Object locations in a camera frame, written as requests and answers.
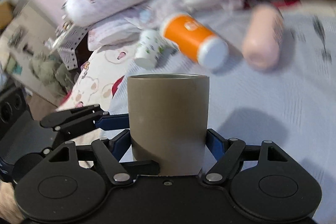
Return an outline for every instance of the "robotic arm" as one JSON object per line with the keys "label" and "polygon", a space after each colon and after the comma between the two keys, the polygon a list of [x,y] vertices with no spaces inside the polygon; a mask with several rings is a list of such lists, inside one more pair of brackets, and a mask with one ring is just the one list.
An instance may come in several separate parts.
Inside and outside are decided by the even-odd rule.
{"label": "robotic arm", "polygon": [[[217,160],[210,171],[164,177],[152,160],[119,162],[131,146],[128,114],[94,105],[52,113],[40,124],[58,132],[53,147],[23,156],[7,173],[22,224],[315,223],[320,186],[272,141],[247,145],[208,129],[206,145]],[[91,145],[70,141],[96,128],[126,129]],[[79,160],[94,165],[85,169]],[[258,164],[242,171],[245,161]]]}

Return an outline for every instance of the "screw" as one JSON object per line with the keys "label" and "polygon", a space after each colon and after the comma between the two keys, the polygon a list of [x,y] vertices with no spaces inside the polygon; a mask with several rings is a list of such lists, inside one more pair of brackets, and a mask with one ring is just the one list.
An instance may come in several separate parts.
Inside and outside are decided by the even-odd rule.
{"label": "screw", "polygon": [[172,186],[173,182],[171,182],[170,180],[166,180],[166,181],[163,182],[163,185],[164,186]]}
{"label": "screw", "polygon": [[127,173],[118,173],[113,176],[113,179],[117,182],[125,182],[128,181],[131,176]]}
{"label": "screw", "polygon": [[217,182],[217,181],[221,181],[223,179],[223,176],[221,174],[218,174],[218,173],[210,173],[210,174],[207,174],[207,176],[205,178],[208,181]]}
{"label": "screw", "polygon": [[50,150],[49,148],[46,148],[46,149],[43,150],[42,153],[43,153],[44,155],[48,155],[50,152],[51,152],[51,150]]}

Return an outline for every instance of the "brown mug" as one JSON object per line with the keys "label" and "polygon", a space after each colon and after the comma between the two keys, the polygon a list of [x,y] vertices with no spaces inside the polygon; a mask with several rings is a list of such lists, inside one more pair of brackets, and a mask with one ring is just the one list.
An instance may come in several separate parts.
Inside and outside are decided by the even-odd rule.
{"label": "brown mug", "polygon": [[128,77],[128,112],[135,160],[154,160],[162,176],[202,168],[210,80],[202,75]]}

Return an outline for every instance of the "cup rim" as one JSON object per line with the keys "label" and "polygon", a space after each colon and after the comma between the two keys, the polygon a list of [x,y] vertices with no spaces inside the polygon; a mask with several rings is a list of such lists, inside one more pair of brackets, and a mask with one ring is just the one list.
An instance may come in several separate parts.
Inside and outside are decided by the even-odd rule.
{"label": "cup rim", "polygon": [[159,74],[146,74],[146,75],[132,75],[128,78],[133,79],[208,79],[206,75],[184,75],[184,74],[172,74],[172,73],[159,73]]}

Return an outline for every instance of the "orange label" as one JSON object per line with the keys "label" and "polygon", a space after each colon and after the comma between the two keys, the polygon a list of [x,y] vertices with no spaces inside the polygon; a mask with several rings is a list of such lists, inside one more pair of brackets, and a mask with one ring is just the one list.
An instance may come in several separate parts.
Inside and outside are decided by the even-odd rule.
{"label": "orange label", "polygon": [[180,51],[195,62],[199,46],[213,35],[212,31],[188,15],[173,19],[163,34],[165,38],[177,43]]}

